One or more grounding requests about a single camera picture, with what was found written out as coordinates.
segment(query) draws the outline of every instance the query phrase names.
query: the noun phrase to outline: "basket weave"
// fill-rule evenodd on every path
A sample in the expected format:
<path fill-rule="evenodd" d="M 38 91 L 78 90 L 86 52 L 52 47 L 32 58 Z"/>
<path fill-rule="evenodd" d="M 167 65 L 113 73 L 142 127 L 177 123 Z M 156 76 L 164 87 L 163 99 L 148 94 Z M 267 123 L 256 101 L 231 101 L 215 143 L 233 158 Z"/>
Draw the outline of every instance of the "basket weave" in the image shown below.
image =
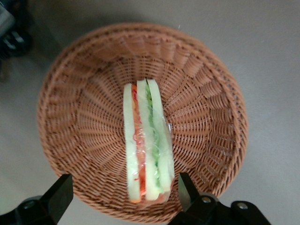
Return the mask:
<path fill-rule="evenodd" d="M 123 87 L 159 84 L 173 126 L 175 175 L 220 196 L 246 153 L 248 124 L 241 91 L 223 63 L 198 40 L 168 27 L 123 23 L 82 37 L 58 57 L 37 109 L 40 139 L 75 194 L 116 218 L 163 223 L 181 210 L 175 181 L 169 201 L 137 210 L 127 200 Z"/>

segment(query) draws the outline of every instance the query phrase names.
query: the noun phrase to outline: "lettuce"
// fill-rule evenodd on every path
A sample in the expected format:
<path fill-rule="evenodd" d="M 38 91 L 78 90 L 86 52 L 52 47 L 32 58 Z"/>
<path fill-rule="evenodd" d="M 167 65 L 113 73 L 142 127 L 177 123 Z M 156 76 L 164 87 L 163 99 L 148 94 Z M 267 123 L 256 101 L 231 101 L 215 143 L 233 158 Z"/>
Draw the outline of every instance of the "lettuce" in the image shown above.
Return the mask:
<path fill-rule="evenodd" d="M 150 93 L 150 88 L 148 83 L 146 83 L 146 96 L 147 96 L 147 102 L 148 102 L 148 109 L 149 109 L 149 123 L 150 126 L 153 130 L 153 134 L 154 134 L 154 145 L 153 145 L 153 149 L 152 149 L 152 155 L 154 157 L 155 160 L 155 167 L 156 167 L 156 172 L 155 172 L 155 176 L 156 176 L 156 186 L 157 187 L 161 187 L 160 185 L 160 172 L 159 172 L 159 168 L 158 168 L 158 159 L 159 159 L 159 135 L 157 130 L 154 127 L 154 122 L 153 122 L 153 106 L 152 106 L 152 98 L 151 98 L 151 93 Z"/>

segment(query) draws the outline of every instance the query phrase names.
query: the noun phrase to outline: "plastic wrap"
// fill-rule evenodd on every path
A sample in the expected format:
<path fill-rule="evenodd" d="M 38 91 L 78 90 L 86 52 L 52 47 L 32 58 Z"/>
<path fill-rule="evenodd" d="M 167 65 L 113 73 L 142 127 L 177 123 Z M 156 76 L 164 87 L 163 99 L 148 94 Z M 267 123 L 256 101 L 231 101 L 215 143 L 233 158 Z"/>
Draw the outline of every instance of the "plastic wrap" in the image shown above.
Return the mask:
<path fill-rule="evenodd" d="M 154 80 L 124 88 L 124 131 L 129 201 L 141 206 L 168 200 L 174 180 L 172 125 Z"/>

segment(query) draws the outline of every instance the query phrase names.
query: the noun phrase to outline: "gray floor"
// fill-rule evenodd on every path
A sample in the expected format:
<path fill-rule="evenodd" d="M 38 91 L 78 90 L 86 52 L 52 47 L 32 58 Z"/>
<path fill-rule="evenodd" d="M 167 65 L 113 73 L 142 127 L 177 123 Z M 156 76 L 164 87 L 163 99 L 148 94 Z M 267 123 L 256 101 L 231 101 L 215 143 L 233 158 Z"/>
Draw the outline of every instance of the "gray floor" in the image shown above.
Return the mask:
<path fill-rule="evenodd" d="M 49 66 L 62 48 L 97 27 L 148 21 L 203 41 L 228 66 L 244 94 L 247 155 L 220 200 L 258 206 L 272 224 L 300 221 L 300 2 L 266 1 L 31 1 L 35 47 L 4 63 L 0 83 L 0 213 L 55 181 L 40 145 L 36 104 Z M 75 198 L 60 224 L 131 224 Z"/>

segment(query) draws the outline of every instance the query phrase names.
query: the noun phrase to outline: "screw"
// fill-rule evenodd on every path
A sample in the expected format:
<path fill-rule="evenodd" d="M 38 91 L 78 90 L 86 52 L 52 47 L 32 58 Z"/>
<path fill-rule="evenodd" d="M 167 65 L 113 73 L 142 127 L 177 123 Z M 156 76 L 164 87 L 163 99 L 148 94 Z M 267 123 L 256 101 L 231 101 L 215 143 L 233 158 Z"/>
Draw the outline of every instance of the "screw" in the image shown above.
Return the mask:
<path fill-rule="evenodd" d="M 23 206 L 24 209 L 29 209 L 31 208 L 32 206 L 34 206 L 35 204 L 35 201 L 29 201 L 29 202 L 26 202 Z"/>
<path fill-rule="evenodd" d="M 238 206 L 240 209 L 242 209 L 242 210 L 247 210 L 247 209 L 248 209 L 248 206 L 247 206 L 245 203 L 243 203 L 243 202 L 239 202 L 239 203 L 237 204 L 237 206 Z"/>
<path fill-rule="evenodd" d="M 211 199 L 209 198 L 209 197 L 202 197 L 202 201 L 204 202 L 204 203 L 211 203 Z"/>

